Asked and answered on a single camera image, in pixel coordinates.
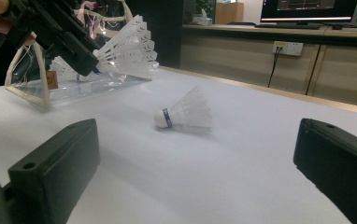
shuttlecock lying on table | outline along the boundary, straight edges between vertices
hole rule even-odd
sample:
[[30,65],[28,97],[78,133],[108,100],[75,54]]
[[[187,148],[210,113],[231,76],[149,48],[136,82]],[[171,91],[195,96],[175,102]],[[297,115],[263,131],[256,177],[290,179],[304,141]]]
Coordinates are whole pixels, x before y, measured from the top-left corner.
[[[158,67],[154,42],[142,17],[135,16],[99,50],[93,52],[99,63],[89,76],[104,73],[120,73],[152,79],[150,70]],[[83,81],[88,78],[77,74],[61,57],[56,57],[50,66],[61,77]]]
[[211,131],[211,115],[207,98],[196,86],[170,109],[156,112],[155,124],[159,128],[179,126],[202,131]]

power outlet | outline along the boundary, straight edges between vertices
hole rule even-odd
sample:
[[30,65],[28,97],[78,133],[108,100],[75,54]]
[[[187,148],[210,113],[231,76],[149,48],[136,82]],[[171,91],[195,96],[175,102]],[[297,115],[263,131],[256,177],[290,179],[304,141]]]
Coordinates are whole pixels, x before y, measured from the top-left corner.
[[278,53],[279,54],[286,54],[287,46],[288,46],[288,42],[275,41],[274,42],[274,47],[272,48],[272,53],[277,53],[278,52],[278,48],[281,48],[281,50]]
[[286,49],[287,55],[301,56],[303,43],[289,42]]

computer monitor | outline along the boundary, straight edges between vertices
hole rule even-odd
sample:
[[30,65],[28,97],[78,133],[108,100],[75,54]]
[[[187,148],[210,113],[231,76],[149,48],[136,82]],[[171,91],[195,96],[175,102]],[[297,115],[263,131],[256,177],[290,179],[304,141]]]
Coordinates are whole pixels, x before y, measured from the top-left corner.
[[261,22],[350,22],[357,0],[264,0]]

green plant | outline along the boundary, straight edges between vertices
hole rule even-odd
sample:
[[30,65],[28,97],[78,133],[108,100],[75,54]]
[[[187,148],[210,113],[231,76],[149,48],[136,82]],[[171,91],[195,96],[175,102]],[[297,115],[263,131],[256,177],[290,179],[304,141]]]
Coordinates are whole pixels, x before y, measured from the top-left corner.
[[207,13],[207,16],[210,17],[213,7],[211,6],[209,0],[196,0],[196,13],[201,14],[202,9]]

white table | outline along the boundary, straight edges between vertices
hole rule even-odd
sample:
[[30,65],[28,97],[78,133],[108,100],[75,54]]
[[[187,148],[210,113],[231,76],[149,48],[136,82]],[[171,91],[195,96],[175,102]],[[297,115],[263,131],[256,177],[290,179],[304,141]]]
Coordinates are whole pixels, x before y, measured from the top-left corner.
[[[293,152],[301,118],[357,135],[350,110],[357,107],[162,69],[155,75],[49,111],[0,87],[1,185],[11,165],[63,127],[95,118],[101,165],[68,223],[349,223],[296,169]],[[154,113],[195,85],[208,98],[213,132],[156,128]]]

